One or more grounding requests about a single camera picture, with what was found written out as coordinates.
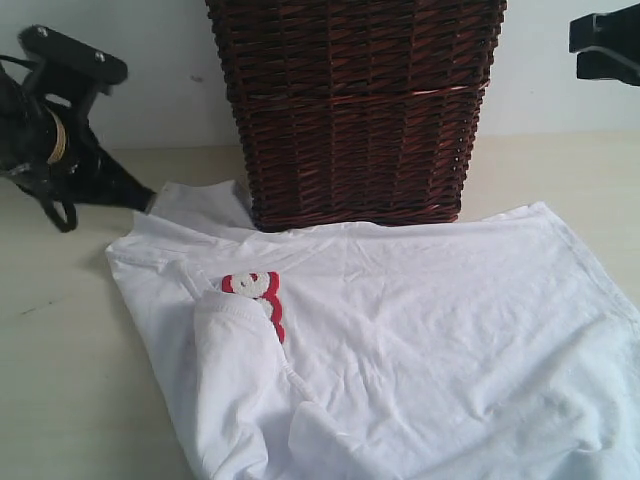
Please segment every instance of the beige tabletop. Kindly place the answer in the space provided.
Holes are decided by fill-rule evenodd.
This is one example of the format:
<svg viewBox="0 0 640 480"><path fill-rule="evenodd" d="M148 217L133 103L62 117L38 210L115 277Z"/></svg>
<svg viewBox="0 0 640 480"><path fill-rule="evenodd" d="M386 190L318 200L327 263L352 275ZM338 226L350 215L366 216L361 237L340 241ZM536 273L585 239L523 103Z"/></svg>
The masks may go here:
<svg viewBox="0 0 640 480"><path fill-rule="evenodd" d="M239 148L117 152L152 187L242 176ZM640 305L640 136L483 138L462 220L544 200ZM66 235L0 183L0 478L191 479L105 247L122 210Z"/></svg>

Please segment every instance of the red and white emblem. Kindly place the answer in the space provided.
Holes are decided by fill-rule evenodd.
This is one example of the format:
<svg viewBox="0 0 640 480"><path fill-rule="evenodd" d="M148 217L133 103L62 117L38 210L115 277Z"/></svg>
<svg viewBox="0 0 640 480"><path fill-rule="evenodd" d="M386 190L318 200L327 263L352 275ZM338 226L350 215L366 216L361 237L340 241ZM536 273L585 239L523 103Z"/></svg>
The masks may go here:
<svg viewBox="0 0 640 480"><path fill-rule="evenodd" d="M264 308L276 329L280 343L284 342L282 304L278 298L280 277L276 272L227 275L222 279L222 291L252 298Z"/></svg>

